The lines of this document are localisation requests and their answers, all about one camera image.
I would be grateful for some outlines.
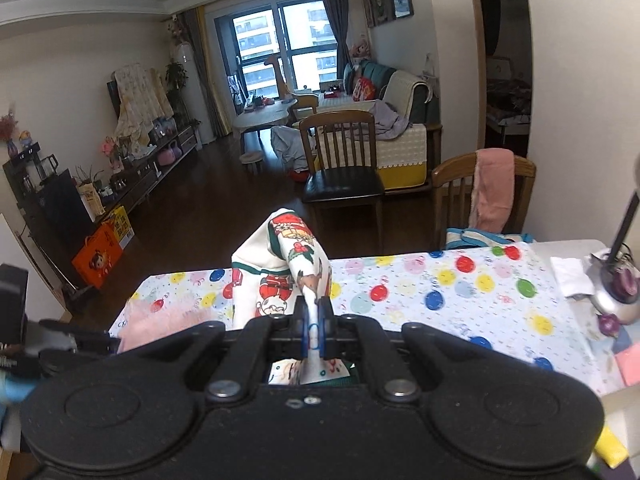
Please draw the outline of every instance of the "polka dot tablecloth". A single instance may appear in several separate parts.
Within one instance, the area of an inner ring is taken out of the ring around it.
[[[386,330],[418,321],[534,366],[570,375],[603,395],[617,389],[615,366],[596,358],[553,275],[527,244],[332,260],[337,315],[363,314]],[[231,326],[228,269],[178,272],[145,280],[114,323],[117,336],[132,304],[193,309]]]

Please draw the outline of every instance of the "red cushion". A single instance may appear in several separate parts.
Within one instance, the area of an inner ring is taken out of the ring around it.
[[[376,97],[376,87],[366,77],[361,77],[356,83],[356,87],[353,89],[354,101],[370,101]]]

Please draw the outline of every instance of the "yellow curtain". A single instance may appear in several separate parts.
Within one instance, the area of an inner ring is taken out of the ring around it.
[[[220,120],[222,121],[223,126],[225,127],[225,131],[227,135],[231,133],[231,121],[229,120],[229,116],[226,113],[226,108],[222,106],[223,100],[220,96],[220,92],[218,92],[218,88],[213,83],[213,70],[212,70],[212,62],[211,62],[211,52],[209,50],[209,33],[207,31],[207,22],[204,17],[204,6],[199,6],[196,9],[198,16],[198,28],[200,29],[200,37],[202,38],[202,49],[204,51],[204,59],[207,65],[207,84],[209,88],[211,88],[211,93],[213,94],[213,99],[218,108],[218,114],[220,115]]]

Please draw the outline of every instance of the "pink towel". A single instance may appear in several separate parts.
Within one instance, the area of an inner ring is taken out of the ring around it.
[[[478,150],[476,154],[469,227],[500,233],[513,206],[513,152],[502,148],[488,148]]]

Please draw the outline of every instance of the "pillow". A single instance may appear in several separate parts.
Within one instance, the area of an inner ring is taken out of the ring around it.
[[[354,101],[370,101],[376,98],[376,87],[373,85],[371,79],[361,77],[356,83],[356,88],[353,89]]]
[[[344,67],[344,76],[342,78],[342,85],[347,94],[353,92],[353,73],[353,68],[350,64],[347,64],[347,66]]]

